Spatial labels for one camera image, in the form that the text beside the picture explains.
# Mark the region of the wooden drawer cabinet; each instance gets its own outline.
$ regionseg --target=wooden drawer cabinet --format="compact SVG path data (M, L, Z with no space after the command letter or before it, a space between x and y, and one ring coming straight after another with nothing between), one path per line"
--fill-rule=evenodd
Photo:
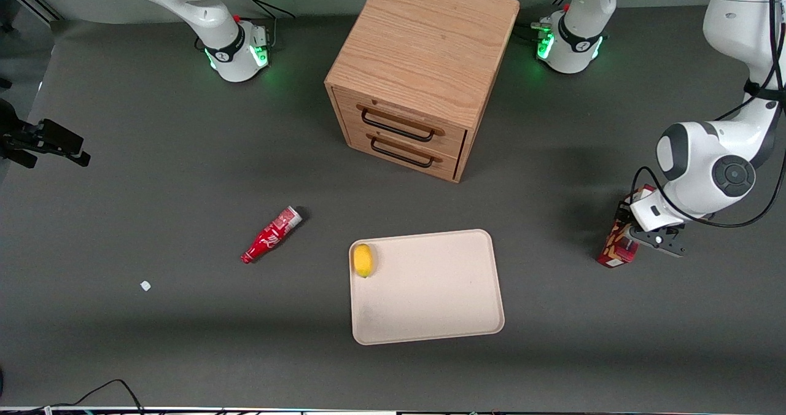
M325 87L353 149L459 182L514 0L368 0Z

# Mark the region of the red bottle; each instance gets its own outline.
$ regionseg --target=red bottle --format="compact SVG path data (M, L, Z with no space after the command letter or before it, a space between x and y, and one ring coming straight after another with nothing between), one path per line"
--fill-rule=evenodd
M289 234L289 231L292 231L302 221L303 217L295 211L295 208L287 207L256 236L251 247L244 255L241 255L241 260L244 263L251 263L259 255L272 250L278 242L284 239L284 236Z

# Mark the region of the beige tray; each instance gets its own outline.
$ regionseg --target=beige tray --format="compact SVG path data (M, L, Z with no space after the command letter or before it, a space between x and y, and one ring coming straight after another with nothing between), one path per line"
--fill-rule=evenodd
M352 269L368 244L374 272ZM364 345L494 334L505 325L491 236L483 230L356 241L352 335Z

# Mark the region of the lemon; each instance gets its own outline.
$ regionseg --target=lemon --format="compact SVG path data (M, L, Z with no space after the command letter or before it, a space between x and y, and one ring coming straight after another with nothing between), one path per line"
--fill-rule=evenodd
M354 272L362 278L371 275L374 270L374 258L371 256L371 248L367 244L359 244L354 247L352 252L352 265Z

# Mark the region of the black metal handle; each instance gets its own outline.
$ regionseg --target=black metal handle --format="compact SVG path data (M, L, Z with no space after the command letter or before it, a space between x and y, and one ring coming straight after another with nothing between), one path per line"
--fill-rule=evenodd
M421 163L421 161L412 160L412 158L404 157L403 155L398 155L395 152L390 152L387 151L386 149L381 149L380 147L376 147L374 146L375 143L376 143L376 138L371 138L371 149L373 149L374 151L379 152L379 154L385 154L388 157L398 158L398 160L406 161L410 165L420 166L421 168L429 168L430 166L432 166L432 163L434 163L433 157L429 159L429 163Z
M417 134L408 133L408 132L406 132L404 130L399 130L398 128L394 128L392 126L387 126L387 125L385 125L383 123L374 122L373 120L371 120L369 118L366 118L365 115L367 115L367 114L368 114L368 109L367 108L363 108L363 112L361 113L360 118L363 119L364 123L366 123L366 124L368 124L370 126L375 126L375 127L380 128L382 130L385 130L385 131L390 131L391 133L396 133L398 135L404 136L405 138L412 139L414 141L420 141L420 142L430 141L430 140L432 140L434 138L434 133L436 133L435 130L432 130L432 132L430 132L429 135L427 135L425 137L424 136L418 136Z

